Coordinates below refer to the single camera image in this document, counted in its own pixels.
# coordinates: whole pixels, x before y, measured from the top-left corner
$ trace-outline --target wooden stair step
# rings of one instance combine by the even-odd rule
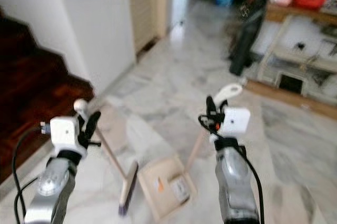
[[[49,122],[55,116],[74,115],[73,103],[78,98],[91,100],[93,91],[90,84],[78,80],[73,76],[63,78],[54,86],[49,86],[30,100],[19,113],[12,118],[0,120],[0,166],[2,174],[0,182],[11,173],[12,153],[18,142],[18,138],[30,127],[39,125],[40,121]],[[12,123],[21,126],[11,128]],[[22,151],[18,158],[18,166],[41,147],[49,137],[37,136],[22,145]]]
[[[25,105],[22,101],[66,77],[67,69],[60,55],[36,48],[28,57],[2,62],[0,86],[4,88],[0,103]]]
[[[27,25],[10,18],[0,18],[0,60],[29,56],[36,47]]]

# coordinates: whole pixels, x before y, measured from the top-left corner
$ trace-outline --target black wire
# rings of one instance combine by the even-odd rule
[[[25,184],[22,187],[22,189],[17,192],[17,194],[15,196],[15,200],[14,200],[14,213],[15,213],[15,219],[16,219],[16,223],[17,224],[20,224],[19,214],[17,212],[17,202],[18,202],[19,198],[22,197],[22,192],[24,191],[24,189],[26,189],[28,186],[30,186],[32,183],[34,183],[36,180],[37,180],[37,178],[34,178],[31,181],[29,181],[27,184]]]
[[[211,134],[214,134],[216,135],[217,137],[219,137],[219,139],[223,139],[225,140],[225,138],[221,135],[219,135],[215,130],[212,130],[210,129],[207,125],[205,125],[205,123],[202,121],[202,118],[203,115],[200,115],[198,117],[198,120],[201,124],[201,126],[206,129],[207,131],[209,131]],[[238,153],[239,155],[243,158],[243,160],[245,160],[245,162],[248,164],[249,168],[251,169],[254,177],[255,177],[255,180],[256,180],[256,183],[257,183],[257,189],[259,191],[259,203],[260,203],[260,224],[264,224],[264,205],[263,205],[263,193],[262,193],[262,185],[261,185],[261,182],[260,182],[260,178],[259,176],[257,175],[257,172],[256,170],[254,169],[254,166],[251,164],[251,162],[247,159],[247,157],[240,151],[240,149],[238,148],[238,146],[231,146],[233,147]]]
[[[18,148],[21,146],[22,142],[24,142],[32,133],[40,131],[40,128],[35,127],[35,128],[31,128],[28,129],[19,139],[14,151],[13,151],[13,158],[12,158],[12,173],[13,173],[13,177],[14,177],[14,181],[15,181],[15,186],[18,192],[21,191],[20,188],[20,183],[19,183],[19,179],[17,177],[16,174],[16,156],[17,156],[17,150]],[[25,201],[22,197],[22,193],[19,194],[19,198],[20,198],[20,202],[21,202],[21,206],[22,206],[22,214],[23,216],[26,215],[26,206],[25,206]]]

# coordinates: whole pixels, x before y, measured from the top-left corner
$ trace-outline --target broom handle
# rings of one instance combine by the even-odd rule
[[[122,167],[120,166],[120,163],[117,161],[117,158],[115,157],[115,155],[111,151],[111,149],[110,149],[109,145],[107,144],[104,136],[102,135],[100,129],[96,128],[95,132],[98,135],[98,137],[100,138],[102,145],[107,150],[107,155],[109,156],[110,160],[115,164],[117,170],[120,172],[120,174],[122,175],[123,179],[126,179],[127,177],[126,177],[126,175],[125,175]]]
[[[192,153],[190,154],[189,160],[187,161],[187,164],[185,166],[184,173],[186,173],[190,170],[190,167],[191,167],[196,155],[198,154],[199,149],[200,149],[200,147],[202,145],[202,142],[203,142],[204,138],[206,137],[206,135],[207,135],[207,132],[204,129],[199,133],[199,136],[196,139],[196,143],[193,147]]]

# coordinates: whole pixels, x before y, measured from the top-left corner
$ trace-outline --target white handle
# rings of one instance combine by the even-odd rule
[[[84,119],[85,122],[88,122],[88,102],[84,99],[77,99],[74,102],[74,110]]]
[[[217,108],[223,101],[238,96],[242,92],[242,86],[237,83],[231,83],[222,88],[213,98],[214,104]]]

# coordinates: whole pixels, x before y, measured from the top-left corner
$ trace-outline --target sticker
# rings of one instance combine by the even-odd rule
[[[180,203],[183,203],[189,199],[190,191],[183,176],[174,179],[170,185],[174,195]]]
[[[157,192],[162,192],[164,190],[164,185],[160,178],[157,178],[156,180],[154,180],[153,185]]]

